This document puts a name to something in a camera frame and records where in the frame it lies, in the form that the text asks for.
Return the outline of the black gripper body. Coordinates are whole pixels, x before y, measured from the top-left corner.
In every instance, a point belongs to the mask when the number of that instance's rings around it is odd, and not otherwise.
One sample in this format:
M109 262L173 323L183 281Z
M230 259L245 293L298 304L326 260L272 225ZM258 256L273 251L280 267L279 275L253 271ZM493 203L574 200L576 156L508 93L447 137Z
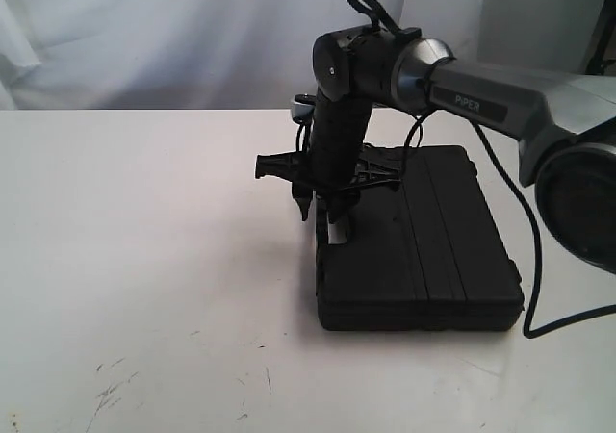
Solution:
M279 178L320 195L376 187L395 191L400 184L397 171L360 159L372 109L370 99L345 96L332 101L319 91L308 149L259 155L255 177Z

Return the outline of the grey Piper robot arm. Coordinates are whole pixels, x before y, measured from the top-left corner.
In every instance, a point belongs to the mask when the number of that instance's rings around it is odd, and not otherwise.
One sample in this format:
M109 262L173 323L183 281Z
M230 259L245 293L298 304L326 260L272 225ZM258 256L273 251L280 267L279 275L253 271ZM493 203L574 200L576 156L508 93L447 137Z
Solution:
M375 105L427 118L445 111L518 143L519 180L533 187L552 236L582 261L615 269L615 81L457 60L417 28L357 26L317 38L318 90L306 150L260 156L257 177L300 186L298 204L396 186L358 165Z

